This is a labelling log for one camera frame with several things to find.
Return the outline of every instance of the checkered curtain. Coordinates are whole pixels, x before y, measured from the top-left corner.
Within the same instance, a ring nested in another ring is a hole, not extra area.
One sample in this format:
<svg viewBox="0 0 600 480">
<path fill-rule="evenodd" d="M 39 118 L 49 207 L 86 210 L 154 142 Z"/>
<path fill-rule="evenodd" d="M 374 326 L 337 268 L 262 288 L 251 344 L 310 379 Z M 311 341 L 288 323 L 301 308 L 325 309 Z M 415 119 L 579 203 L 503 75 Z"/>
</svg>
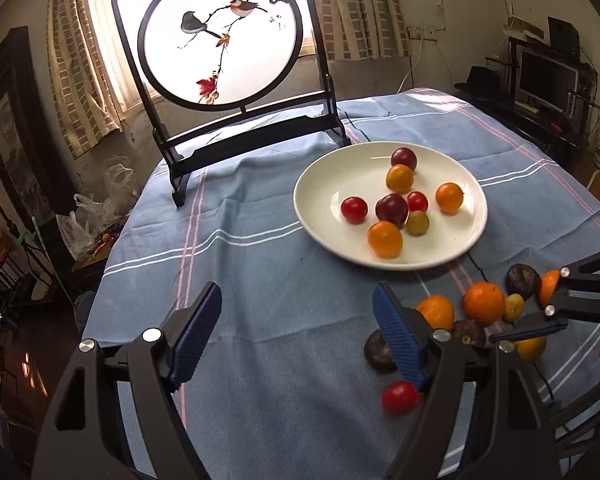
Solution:
<svg viewBox="0 0 600 480">
<path fill-rule="evenodd" d="M 85 0 L 48 0 L 46 42 L 56 113 L 74 158 L 120 129 Z"/>
<path fill-rule="evenodd" d="M 409 55 L 399 0 L 315 0 L 328 59 Z"/>
</svg>

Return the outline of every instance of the red flower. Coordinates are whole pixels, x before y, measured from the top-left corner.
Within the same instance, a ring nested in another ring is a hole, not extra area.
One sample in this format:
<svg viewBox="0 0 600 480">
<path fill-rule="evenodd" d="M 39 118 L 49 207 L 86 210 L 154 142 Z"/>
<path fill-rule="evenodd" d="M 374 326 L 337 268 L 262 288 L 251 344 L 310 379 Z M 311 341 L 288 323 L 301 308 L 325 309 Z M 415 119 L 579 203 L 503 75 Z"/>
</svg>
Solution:
<svg viewBox="0 0 600 480">
<path fill-rule="evenodd" d="M 222 38 L 220 38 L 220 40 L 218 41 L 218 44 L 216 44 L 216 46 L 220 46 L 220 45 L 224 45 L 225 48 L 227 48 L 229 46 L 229 35 L 225 34 L 224 32 L 222 33 Z"/>
<path fill-rule="evenodd" d="M 202 96 L 200 100 L 205 100 L 205 104 L 212 105 L 216 99 L 218 99 L 219 94 L 218 90 L 216 90 L 216 84 L 218 83 L 218 74 L 214 73 L 208 79 L 201 79 L 200 81 L 196 81 L 197 85 L 200 85 L 200 95 Z"/>
</svg>

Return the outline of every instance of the silver screw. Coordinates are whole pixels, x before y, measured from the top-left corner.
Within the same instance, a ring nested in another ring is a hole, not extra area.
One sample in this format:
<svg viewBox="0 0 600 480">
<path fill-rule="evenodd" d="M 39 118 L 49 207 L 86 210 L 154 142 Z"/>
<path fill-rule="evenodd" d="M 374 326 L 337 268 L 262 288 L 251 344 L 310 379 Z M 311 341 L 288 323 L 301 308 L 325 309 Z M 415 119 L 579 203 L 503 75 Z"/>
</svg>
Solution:
<svg viewBox="0 0 600 480">
<path fill-rule="evenodd" d="M 158 341 L 158 339 L 160 339 L 161 336 L 162 332 L 160 332 L 159 328 L 148 328 L 144 332 L 142 332 L 142 339 L 144 339 L 148 343 Z"/>
<path fill-rule="evenodd" d="M 89 350 L 93 350 L 94 346 L 96 346 L 96 342 L 93 339 L 85 339 L 84 341 L 80 341 L 78 348 L 80 352 L 87 353 Z"/>
<path fill-rule="evenodd" d="M 433 339 L 444 343 L 445 341 L 449 341 L 451 339 L 451 334 L 446 330 L 439 328 L 433 331 Z"/>
<path fill-rule="evenodd" d="M 516 349 L 516 346 L 508 339 L 503 339 L 498 343 L 498 348 L 505 354 L 510 354 Z"/>
</svg>

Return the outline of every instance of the computer monitor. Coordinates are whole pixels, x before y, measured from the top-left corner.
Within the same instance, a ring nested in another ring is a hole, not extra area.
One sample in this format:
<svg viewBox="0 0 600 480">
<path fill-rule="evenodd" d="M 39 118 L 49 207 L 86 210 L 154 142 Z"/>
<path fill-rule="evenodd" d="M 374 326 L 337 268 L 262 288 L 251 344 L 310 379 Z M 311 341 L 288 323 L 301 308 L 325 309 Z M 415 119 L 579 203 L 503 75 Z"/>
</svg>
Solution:
<svg viewBox="0 0 600 480">
<path fill-rule="evenodd" d="M 543 105 L 573 113 L 572 95 L 578 89 L 578 71 L 555 59 L 523 49 L 518 88 Z"/>
</svg>

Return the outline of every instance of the oval plate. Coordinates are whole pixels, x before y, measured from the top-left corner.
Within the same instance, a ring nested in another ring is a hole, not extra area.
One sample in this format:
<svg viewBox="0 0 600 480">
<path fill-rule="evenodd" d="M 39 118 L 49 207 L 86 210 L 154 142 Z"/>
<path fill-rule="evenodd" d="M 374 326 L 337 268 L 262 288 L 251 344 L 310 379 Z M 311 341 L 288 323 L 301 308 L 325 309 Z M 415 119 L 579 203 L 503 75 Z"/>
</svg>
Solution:
<svg viewBox="0 0 600 480">
<path fill-rule="evenodd" d="M 378 221 L 376 202 L 391 193 L 384 178 L 392 153 L 402 146 L 418 157 L 412 191 L 429 200 L 429 231 L 421 237 L 403 229 L 404 246 L 397 258 L 379 258 L 366 243 L 366 231 Z M 464 191 L 464 203 L 456 215 L 443 214 L 436 205 L 436 189 L 455 182 Z M 369 212 L 363 224 L 349 224 L 340 204 L 349 196 L 363 198 Z M 467 252 L 480 238 L 487 223 L 487 199 L 469 171 L 444 155 L 424 146 L 403 142 L 363 142 L 335 150 L 311 164 L 296 182 L 294 207 L 311 237 L 332 253 L 367 267 L 420 270 L 444 264 Z"/>
</svg>

